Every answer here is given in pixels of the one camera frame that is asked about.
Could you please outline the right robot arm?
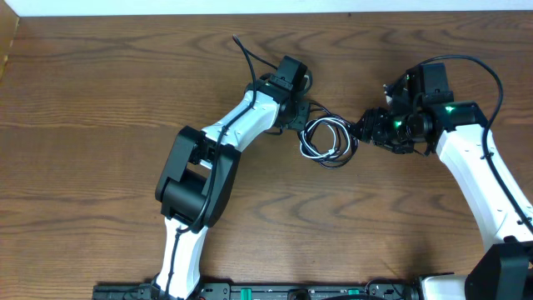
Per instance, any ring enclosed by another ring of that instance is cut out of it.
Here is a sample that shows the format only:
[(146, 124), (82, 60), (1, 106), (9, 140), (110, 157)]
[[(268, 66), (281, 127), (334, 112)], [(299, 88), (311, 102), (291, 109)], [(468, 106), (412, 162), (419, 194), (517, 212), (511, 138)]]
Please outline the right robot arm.
[(361, 142), (395, 154), (425, 143), (453, 175), (476, 220), (485, 254), (465, 276), (420, 277), (419, 299), (530, 299), (532, 205), (506, 167), (487, 117), (475, 102), (457, 102), (443, 57), (408, 69), (384, 87), (387, 106), (352, 125)]

